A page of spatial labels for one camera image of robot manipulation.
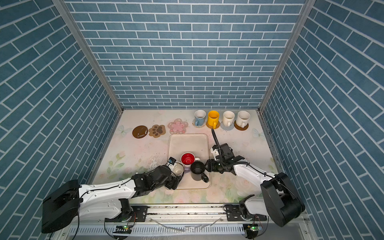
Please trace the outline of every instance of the woven coaster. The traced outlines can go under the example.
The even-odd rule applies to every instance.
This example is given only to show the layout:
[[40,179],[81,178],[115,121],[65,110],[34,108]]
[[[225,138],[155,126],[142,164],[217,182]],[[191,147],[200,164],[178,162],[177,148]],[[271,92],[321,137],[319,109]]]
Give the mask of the woven coaster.
[[[212,129],[212,128],[213,128],[212,126],[209,126],[209,124],[208,124],[208,121],[206,121],[206,123],[205,123],[205,124],[206,124],[206,126],[207,126],[207,127],[209,127],[210,129]],[[216,125],[216,128],[215,128],[215,129],[218,129],[219,127],[220,127],[220,122],[218,122],[218,123],[217,123],[217,125]]]
[[193,121],[192,121],[192,125],[194,126],[194,127],[197,127],[197,128],[201,128],[201,127],[204,127],[205,126],[205,120],[204,120],[204,123],[203,123],[203,125],[201,125],[201,126],[196,126],[195,125],[195,119],[193,119]]
[[225,125],[223,124],[223,122],[221,122],[220,127],[221,127],[222,129],[226,130],[226,131],[230,131],[230,130],[232,130],[232,129],[235,127],[235,124],[234,124],[234,122],[232,122],[231,125],[229,125],[229,127],[227,127],[227,126],[225,126]]

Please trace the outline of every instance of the brown coaster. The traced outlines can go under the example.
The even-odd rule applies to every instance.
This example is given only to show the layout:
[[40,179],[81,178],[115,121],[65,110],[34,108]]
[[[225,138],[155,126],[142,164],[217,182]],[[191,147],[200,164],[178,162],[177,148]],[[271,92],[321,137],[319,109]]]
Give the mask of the brown coaster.
[[247,124],[245,127],[239,127],[239,126],[236,124],[236,121],[235,121],[235,128],[236,128],[237,130],[244,131],[244,130],[247,130],[248,127],[249,127],[249,124]]
[[137,126],[132,131],[132,135],[135,138],[143,138],[147,135],[147,133],[148,133],[148,128],[146,126]]
[[[208,121],[206,121],[206,123],[205,123],[205,124],[206,124],[206,126],[207,126],[207,127],[209,127],[210,129],[212,129],[212,128],[213,128],[212,126],[210,126],[210,125],[208,124]],[[220,127],[220,122],[218,122],[218,123],[217,123],[217,125],[216,125],[216,128],[215,128],[215,129],[218,129],[219,127]]]

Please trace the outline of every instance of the white tray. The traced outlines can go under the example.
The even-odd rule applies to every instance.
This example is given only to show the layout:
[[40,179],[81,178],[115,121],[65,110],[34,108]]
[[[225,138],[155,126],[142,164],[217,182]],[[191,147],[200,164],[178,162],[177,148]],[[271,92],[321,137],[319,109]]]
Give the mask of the white tray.
[[[186,152],[191,152],[195,157],[205,164],[209,159],[208,136],[204,133],[195,134],[173,134],[169,137],[168,144],[168,159],[169,157],[175,158],[180,162],[181,155]],[[192,179],[191,172],[184,174],[183,179],[180,181],[177,190],[180,189],[207,189],[211,185],[211,175],[205,171],[209,178],[209,182],[203,180],[195,181]]]

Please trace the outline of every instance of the blue brick wall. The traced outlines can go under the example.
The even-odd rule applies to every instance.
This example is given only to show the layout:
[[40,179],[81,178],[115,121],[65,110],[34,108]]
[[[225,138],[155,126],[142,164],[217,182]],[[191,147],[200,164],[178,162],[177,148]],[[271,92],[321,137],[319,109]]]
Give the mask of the blue brick wall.
[[303,2],[66,1],[125,108],[257,108]]
[[117,110],[51,0],[0,1],[0,239],[44,239],[41,203],[85,183]]
[[384,239],[383,16],[317,0],[264,112],[320,239]]

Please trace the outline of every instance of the floral tablecloth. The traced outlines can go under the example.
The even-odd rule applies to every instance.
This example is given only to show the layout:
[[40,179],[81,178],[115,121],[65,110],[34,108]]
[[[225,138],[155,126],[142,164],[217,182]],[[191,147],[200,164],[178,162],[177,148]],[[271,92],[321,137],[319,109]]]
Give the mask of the floral tablecloth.
[[[131,177],[135,173],[142,173],[163,165],[167,161],[170,124],[181,119],[187,126],[185,133],[204,133],[209,139],[209,148],[215,143],[211,129],[204,126],[196,128],[192,125],[195,110],[125,110],[107,151],[102,159],[93,184],[114,182]],[[225,131],[222,128],[215,130],[220,144],[227,143],[236,155],[245,157],[252,164],[276,172],[275,162],[272,158],[268,144],[255,110],[251,114],[249,127],[245,131],[232,129]],[[132,131],[139,125],[146,126],[150,131],[163,125],[165,133],[148,134],[136,139]],[[254,186],[242,177],[231,173],[211,173],[211,186],[207,189],[197,190],[167,190],[161,187],[147,196],[130,200],[133,204],[165,204],[165,203],[232,203],[238,202],[249,194],[261,195],[260,186]]]

